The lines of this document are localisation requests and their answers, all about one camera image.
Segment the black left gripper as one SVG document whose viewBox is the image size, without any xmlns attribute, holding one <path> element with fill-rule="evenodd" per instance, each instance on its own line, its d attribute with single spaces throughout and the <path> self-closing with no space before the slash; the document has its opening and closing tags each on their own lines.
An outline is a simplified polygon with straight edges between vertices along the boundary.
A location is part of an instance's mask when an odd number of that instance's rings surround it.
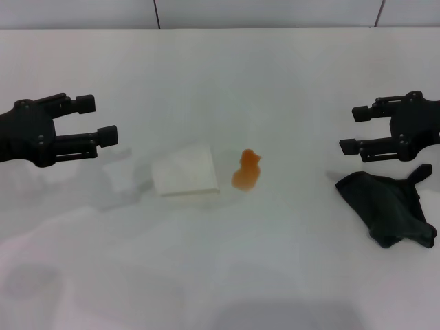
<svg viewBox="0 0 440 330">
<path fill-rule="evenodd" d="M 50 116 L 95 111 L 95 98 L 91 94 L 71 99 L 66 93 L 59 93 L 34 102 L 15 102 L 10 111 L 1 115 L 1 161 L 27 160 L 45 168 L 55 162 L 97 158 L 98 147 L 118 144 L 116 125 L 100 128 L 94 133 L 55 138 L 54 122 Z"/>
</svg>

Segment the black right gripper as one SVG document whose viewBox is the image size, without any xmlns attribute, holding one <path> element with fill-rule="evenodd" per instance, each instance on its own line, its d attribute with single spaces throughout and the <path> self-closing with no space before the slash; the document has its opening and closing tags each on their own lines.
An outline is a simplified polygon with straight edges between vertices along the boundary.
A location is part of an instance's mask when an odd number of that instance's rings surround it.
<svg viewBox="0 0 440 330">
<path fill-rule="evenodd" d="M 363 162 L 409 162 L 426 147 L 439 144 L 439 101 L 426 100 L 421 91 L 375 99 L 371 106 L 352 109 L 356 122 L 390 118 L 391 137 L 340 140 L 345 155 L 359 155 Z"/>
</svg>

